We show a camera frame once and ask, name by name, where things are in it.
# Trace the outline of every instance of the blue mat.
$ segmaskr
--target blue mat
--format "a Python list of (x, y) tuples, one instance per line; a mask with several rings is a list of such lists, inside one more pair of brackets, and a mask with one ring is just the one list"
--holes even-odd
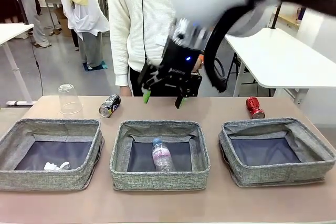
[(107, 68), (109, 68), (109, 66), (107, 66), (106, 64), (105, 64), (105, 61), (102, 61), (101, 62), (101, 64), (99, 65), (99, 66), (96, 66), (95, 68), (93, 68), (92, 70), (89, 70), (88, 69), (88, 66), (86, 66), (86, 62), (85, 63), (83, 63), (83, 67), (84, 67), (84, 69), (85, 69), (85, 72), (91, 72), (91, 71), (95, 71), (95, 70), (100, 70), (100, 69), (107, 69)]

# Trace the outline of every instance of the white table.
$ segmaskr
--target white table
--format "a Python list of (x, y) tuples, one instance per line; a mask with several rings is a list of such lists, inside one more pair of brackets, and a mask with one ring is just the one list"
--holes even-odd
[(44, 2), (46, 3), (46, 6), (47, 6), (47, 9), (48, 9), (48, 12), (49, 12), (49, 16), (50, 16), (50, 19), (51, 19), (51, 23), (53, 24), (53, 31), (50, 35), (59, 35), (60, 34), (60, 31), (58, 29), (56, 29), (56, 26), (55, 26), (55, 23), (54, 23), (54, 20), (52, 18), (52, 14), (51, 14), (51, 11), (50, 11), (50, 7), (49, 7), (49, 4), (53, 4), (54, 6), (54, 10), (58, 7), (58, 5), (61, 5), (62, 2), (61, 0), (44, 0)]
[(21, 76), (20, 70), (15, 63), (14, 57), (7, 43), (7, 41), (9, 41), (10, 39), (13, 39), (15, 36), (25, 31), (28, 31), (33, 27), (34, 27), (33, 24), (30, 25), (25, 25), (22, 23), (0, 24), (0, 46), (4, 47), (10, 66), (12, 67), (12, 71), (20, 86), (22, 94), (26, 99), (26, 101), (8, 101), (6, 104), (9, 106), (31, 106), (34, 105), (35, 103), (32, 101), (32, 98), (30, 97), (26, 84)]
[(239, 96), (245, 67), (262, 87), (275, 88), (276, 94), (279, 89), (289, 90), (297, 105), (309, 89), (336, 88), (336, 64), (281, 29), (225, 38), (242, 60), (234, 97)]

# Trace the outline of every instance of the water bottle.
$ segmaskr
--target water bottle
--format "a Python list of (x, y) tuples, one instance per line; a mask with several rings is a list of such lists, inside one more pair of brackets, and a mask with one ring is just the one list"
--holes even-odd
[(175, 171), (170, 151), (159, 138), (153, 140), (152, 156), (157, 172)]

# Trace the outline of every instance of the black pants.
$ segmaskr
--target black pants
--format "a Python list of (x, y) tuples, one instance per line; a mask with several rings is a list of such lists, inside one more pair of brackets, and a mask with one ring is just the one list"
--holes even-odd
[(75, 47), (79, 47), (78, 36), (77, 36), (75, 30), (73, 30), (73, 29), (71, 29), (71, 36), (72, 36), (72, 40), (73, 40), (73, 43), (74, 43)]
[[(143, 95), (141, 86), (138, 84), (138, 77), (140, 73), (130, 68), (130, 80), (132, 83), (133, 95), (135, 97), (141, 97)], [(176, 97), (179, 93), (177, 88), (167, 87), (163, 84), (157, 84), (152, 92), (152, 97)]]

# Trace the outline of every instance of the wooden table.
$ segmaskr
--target wooden table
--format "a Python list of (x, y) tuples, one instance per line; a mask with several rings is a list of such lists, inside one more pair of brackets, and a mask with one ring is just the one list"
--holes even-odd
[[(116, 222), (304, 222), (336, 219), (336, 169), (325, 183), (239, 188), (232, 181), (218, 147), (221, 124), (248, 119), (245, 98), (190, 98), (181, 109), (174, 98), (122, 98), (111, 118), (98, 113), (106, 97), (80, 97), (77, 118), (101, 119), (105, 146), (88, 188), (73, 193), (0, 192), (0, 221), (14, 223)], [(268, 118), (300, 119), (327, 140), (289, 100), (260, 98)], [(40, 98), (25, 118), (63, 118), (57, 96)], [(109, 161), (116, 132), (126, 119), (191, 120), (201, 124), (211, 160), (207, 188), (189, 192), (114, 191)]]

